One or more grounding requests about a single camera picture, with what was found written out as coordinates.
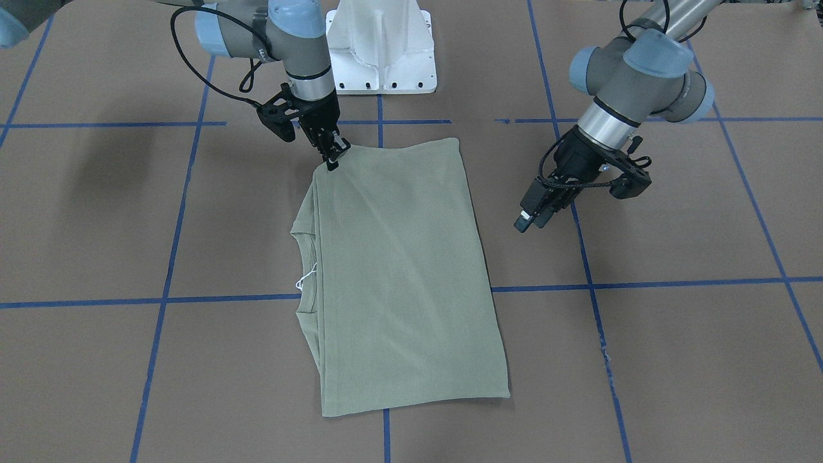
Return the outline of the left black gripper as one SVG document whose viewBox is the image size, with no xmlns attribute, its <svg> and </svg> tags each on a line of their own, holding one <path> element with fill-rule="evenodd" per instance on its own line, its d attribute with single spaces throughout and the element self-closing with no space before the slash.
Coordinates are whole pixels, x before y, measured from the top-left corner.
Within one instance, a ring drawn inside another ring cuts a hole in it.
<svg viewBox="0 0 823 463">
<path fill-rule="evenodd" d="M 616 178 L 604 183 L 596 179 L 603 165 L 612 167 L 610 161 L 618 150 L 595 143 L 578 126 L 568 130 L 541 158 L 538 175 L 520 200 L 522 211 L 514 227 L 519 232 L 532 225 L 543 229 L 585 188 L 608 188 L 610 192 Z"/>
</svg>

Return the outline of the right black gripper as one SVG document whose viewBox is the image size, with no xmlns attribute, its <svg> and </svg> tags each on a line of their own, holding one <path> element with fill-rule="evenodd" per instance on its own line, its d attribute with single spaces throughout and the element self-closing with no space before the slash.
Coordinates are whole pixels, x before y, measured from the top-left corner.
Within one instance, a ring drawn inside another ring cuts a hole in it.
<svg viewBox="0 0 823 463">
<path fill-rule="evenodd" d="M 311 145 L 315 149 L 323 150 L 323 160 L 327 170 L 337 169 L 338 159 L 352 146 L 346 138 L 339 135 L 338 94 L 329 94 L 312 102 L 296 98 L 296 107 L 300 110 L 298 118 L 300 127 Z"/>
</svg>

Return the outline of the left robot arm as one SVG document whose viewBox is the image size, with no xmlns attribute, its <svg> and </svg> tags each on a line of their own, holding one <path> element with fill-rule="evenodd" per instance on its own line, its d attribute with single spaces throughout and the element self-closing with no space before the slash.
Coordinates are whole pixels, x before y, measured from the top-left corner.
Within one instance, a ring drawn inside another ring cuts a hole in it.
<svg viewBox="0 0 823 463">
<path fill-rule="evenodd" d="M 712 107 L 714 88 L 691 68 L 694 53 L 685 42 L 717 6 L 656 1 L 631 23 L 620 10 L 620 35 L 576 53 L 568 81 L 593 102 L 541 158 L 514 223 L 519 232 L 543 228 L 586 188 L 607 188 L 612 197 L 629 199 L 650 186 L 651 159 L 633 158 L 642 143 L 637 130 L 652 116 L 691 123 Z"/>
</svg>

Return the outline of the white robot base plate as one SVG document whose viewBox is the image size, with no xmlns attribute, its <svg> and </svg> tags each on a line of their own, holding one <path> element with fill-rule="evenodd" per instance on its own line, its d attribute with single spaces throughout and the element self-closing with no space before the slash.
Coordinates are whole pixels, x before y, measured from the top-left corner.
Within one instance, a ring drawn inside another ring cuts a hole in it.
<svg viewBox="0 0 823 463">
<path fill-rule="evenodd" d="M 417 1 L 341 1 L 325 24 L 340 96 L 436 91 L 432 21 Z"/>
</svg>

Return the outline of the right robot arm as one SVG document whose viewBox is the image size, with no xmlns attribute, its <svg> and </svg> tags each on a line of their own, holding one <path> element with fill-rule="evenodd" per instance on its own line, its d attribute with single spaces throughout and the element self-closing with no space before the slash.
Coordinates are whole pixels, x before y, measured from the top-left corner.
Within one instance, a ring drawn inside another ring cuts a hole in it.
<svg viewBox="0 0 823 463">
<path fill-rule="evenodd" d="M 177 36 L 177 20 L 194 15 L 200 47 L 215 57 L 247 59 L 250 70 L 236 95 L 224 97 L 255 108 L 266 128 L 290 143 L 302 129 L 320 153 L 327 170 L 338 168 L 350 143 L 338 128 L 340 105 L 333 76 L 325 17 L 318 1 L 174 1 L 170 34 L 190 71 Z M 267 102 L 248 97 L 253 76 L 262 65 L 279 62 L 286 82 Z"/>
</svg>

